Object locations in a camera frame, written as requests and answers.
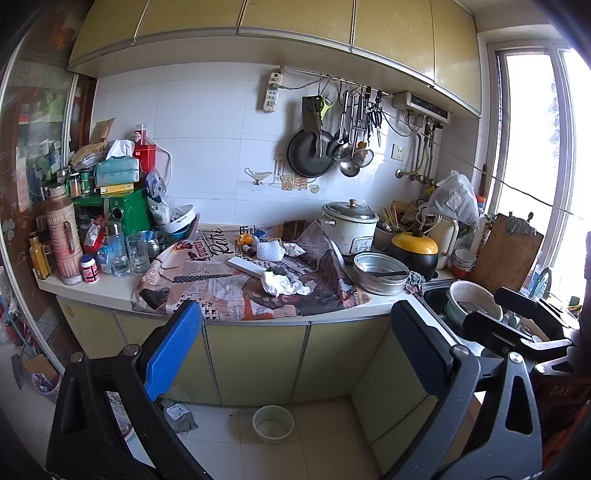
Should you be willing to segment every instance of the crumpled tissue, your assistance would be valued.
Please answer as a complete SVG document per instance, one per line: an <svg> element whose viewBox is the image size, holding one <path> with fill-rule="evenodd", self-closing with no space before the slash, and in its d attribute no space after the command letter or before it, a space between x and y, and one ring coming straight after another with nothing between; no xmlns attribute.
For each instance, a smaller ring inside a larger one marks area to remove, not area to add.
<svg viewBox="0 0 591 480"><path fill-rule="evenodd" d="M283 242L283 248L285 249L285 254L288 257L299 257L300 255L306 253L306 250L304 250L298 244L286 244Z"/></svg>
<svg viewBox="0 0 591 480"><path fill-rule="evenodd" d="M267 262L280 262L285 255L285 249L277 240L261 242L256 246L256 257Z"/></svg>
<svg viewBox="0 0 591 480"><path fill-rule="evenodd" d="M309 295L310 287L306 287L300 280L290 282L285 275L275 275L273 272L264 272L261 277L262 288L270 295Z"/></svg>

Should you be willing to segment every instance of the jar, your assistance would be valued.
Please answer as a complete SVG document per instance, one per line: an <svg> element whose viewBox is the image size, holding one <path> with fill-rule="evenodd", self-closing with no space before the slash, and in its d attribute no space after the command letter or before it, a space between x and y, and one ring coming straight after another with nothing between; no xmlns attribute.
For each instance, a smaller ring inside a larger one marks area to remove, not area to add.
<svg viewBox="0 0 591 480"><path fill-rule="evenodd" d="M80 184L80 174L76 171L70 173L70 197L76 198L82 195L82 185Z"/></svg>
<svg viewBox="0 0 591 480"><path fill-rule="evenodd" d="M119 222L107 223L107 243L109 245L108 264L115 277L127 277L130 272L129 257L125 248L123 227Z"/></svg>
<svg viewBox="0 0 591 480"><path fill-rule="evenodd" d="M96 265L95 259L92 258L92 255L82 255L80 266L82 268L82 276L84 277L84 281L86 283L94 283L99 281L99 269Z"/></svg>

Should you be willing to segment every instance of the rice cooker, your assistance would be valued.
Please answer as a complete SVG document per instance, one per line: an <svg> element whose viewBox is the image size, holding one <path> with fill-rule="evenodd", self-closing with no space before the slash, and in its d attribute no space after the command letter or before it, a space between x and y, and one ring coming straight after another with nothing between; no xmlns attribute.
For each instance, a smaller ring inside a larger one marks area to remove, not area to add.
<svg viewBox="0 0 591 480"><path fill-rule="evenodd" d="M378 216L369 207L350 199L323 205L320 221L326 236L346 257L371 248Z"/></svg>

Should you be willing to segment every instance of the bowl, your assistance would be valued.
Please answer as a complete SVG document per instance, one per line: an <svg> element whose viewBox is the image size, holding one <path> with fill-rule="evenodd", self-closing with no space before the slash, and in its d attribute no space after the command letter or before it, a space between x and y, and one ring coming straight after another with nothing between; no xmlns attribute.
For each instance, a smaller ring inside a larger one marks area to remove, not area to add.
<svg viewBox="0 0 591 480"><path fill-rule="evenodd" d="M404 270L406 275L400 275L395 279L374 277L371 273L386 273ZM384 254L363 252L355 255L353 259L352 277L354 282L365 290L377 295L394 295L402 291L404 284L410 275L406 265L400 260Z"/></svg>
<svg viewBox="0 0 591 480"><path fill-rule="evenodd" d="M450 320L462 325L468 311L462 307L462 302L470 302L482 308L491 317L502 320L503 310L495 303L495 298L485 288L475 283L458 280L449 287L447 292L446 314Z"/></svg>

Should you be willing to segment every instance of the yellow lid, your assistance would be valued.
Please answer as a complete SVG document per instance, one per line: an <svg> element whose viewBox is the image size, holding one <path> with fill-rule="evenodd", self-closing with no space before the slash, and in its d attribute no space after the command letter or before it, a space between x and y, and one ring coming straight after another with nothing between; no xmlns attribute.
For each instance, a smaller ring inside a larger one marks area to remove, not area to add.
<svg viewBox="0 0 591 480"><path fill-rule="evenodd" d="M416 254L433 255L439 250L434 240L420 232L402 232L392 238L395 247Z"/></svg>

